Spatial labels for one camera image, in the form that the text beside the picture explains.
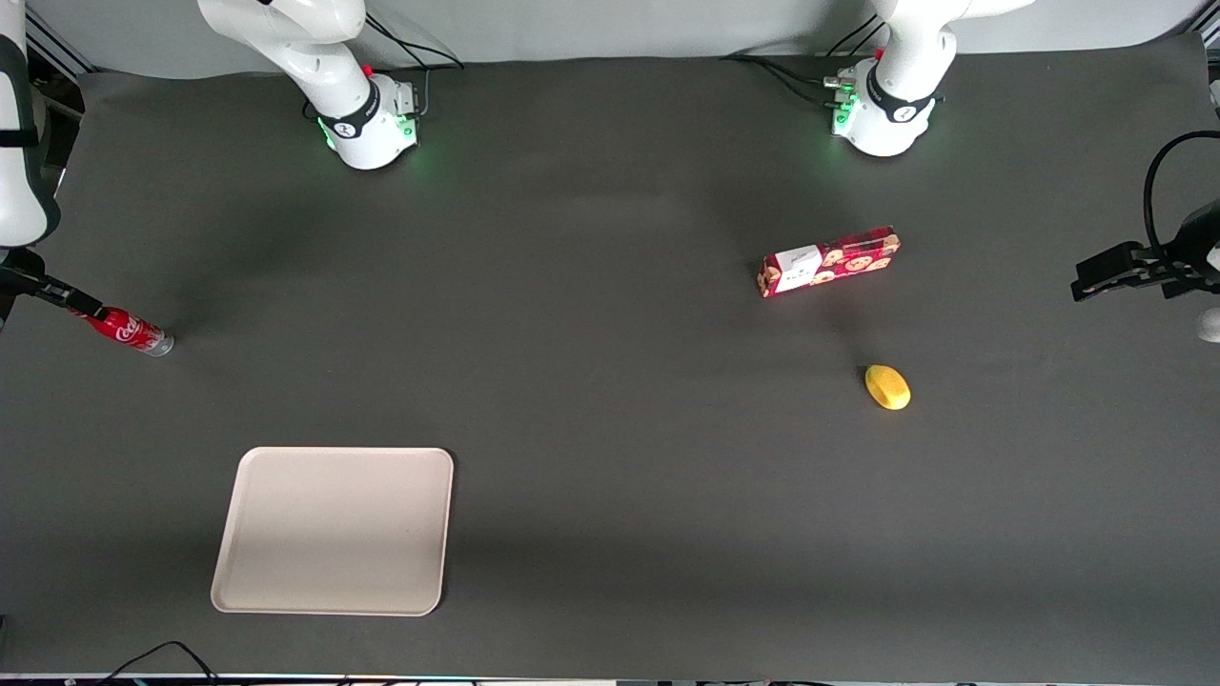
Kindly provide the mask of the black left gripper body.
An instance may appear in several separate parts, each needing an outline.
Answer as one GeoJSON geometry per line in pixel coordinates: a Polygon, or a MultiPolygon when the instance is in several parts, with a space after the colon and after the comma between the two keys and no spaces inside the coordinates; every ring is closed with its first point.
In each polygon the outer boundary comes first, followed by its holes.
{"type": "Polygon", "coordinates": [[[1219,200],[1191,212],[1172,240],[1155,248],[1165,280],[1163,298],[1219,293],[1219,200]]]}

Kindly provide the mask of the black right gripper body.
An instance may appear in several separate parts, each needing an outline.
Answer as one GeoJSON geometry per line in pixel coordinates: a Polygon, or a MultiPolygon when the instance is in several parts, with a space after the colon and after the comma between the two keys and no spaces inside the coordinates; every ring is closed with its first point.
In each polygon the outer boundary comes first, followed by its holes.
{"type": "Polygon", "coordinates": [[[1,251],[1,330],[9,319],[18,295],[37,295],[44,291],[48,265],[30,248],[2,249],[1,251]]]}

